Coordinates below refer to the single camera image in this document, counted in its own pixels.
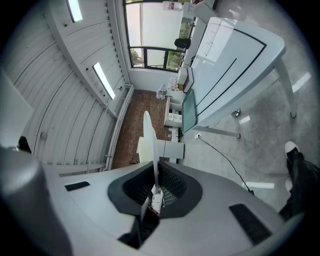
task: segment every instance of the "brick wall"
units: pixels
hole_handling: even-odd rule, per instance
[[[134,90],[116,143],[112,169],[126,167],[130,162],[139,163],[137,152],[139,137],[144,135],[144,113],[148,111],[156,138],[171,141],[171,132],[164,127],[166,99],[157,99],[154,91]]]

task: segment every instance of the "white shoe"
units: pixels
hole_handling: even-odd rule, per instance
[[[298,146],[297,146],[294,142],[288,141],[288,142],[285,143],[285,145],[284,145],[284,151],[285,151],[286,158],[288,158],[288,155],[287,155],[287,154],[288,154],[289,152],[291,152],[292,150],[294,150],[295,148],[298,150],[298,152],[300,152]]]
[[[284,186],[285,189],[290,193],[290,190],[292,189],[292,181],[290,177],[285,180]]]

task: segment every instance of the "plastic bottle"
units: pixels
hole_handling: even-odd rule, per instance
[[[163,1],[163,10],[173,10],[173,11],[181,11],[182,10],[182,3],[180,2],[171,2],[171,1]]]

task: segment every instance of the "power plug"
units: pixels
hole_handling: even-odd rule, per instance
[[[195,135],[194,135],[194,138],[198,139],[200,137],[201,137],[201,132],[196,132]]]

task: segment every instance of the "polished gray floor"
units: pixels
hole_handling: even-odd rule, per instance
[[[290,117],[280,82],[241,107],[241,115],[221,119],[217,129],[239,132],[240,139],[202,132],[201,138],[216,147],[232,162],[246,182],[268,183],[274,188],[252,187],[255,195],[279,211],[290,194],[285,188],[285,142],[298,144],[306,160],[320,165],[320,95],[318,68],[309,46],[295,23],[273,1],[220,0],[219,17],[245,21],[281,36],[286,44],[282,57],[288,69],[297,102],[297,117]],[[195,131],[184,135],[185,158],[180,164],[218,174],[243,185],[229,162],[199,139]]]

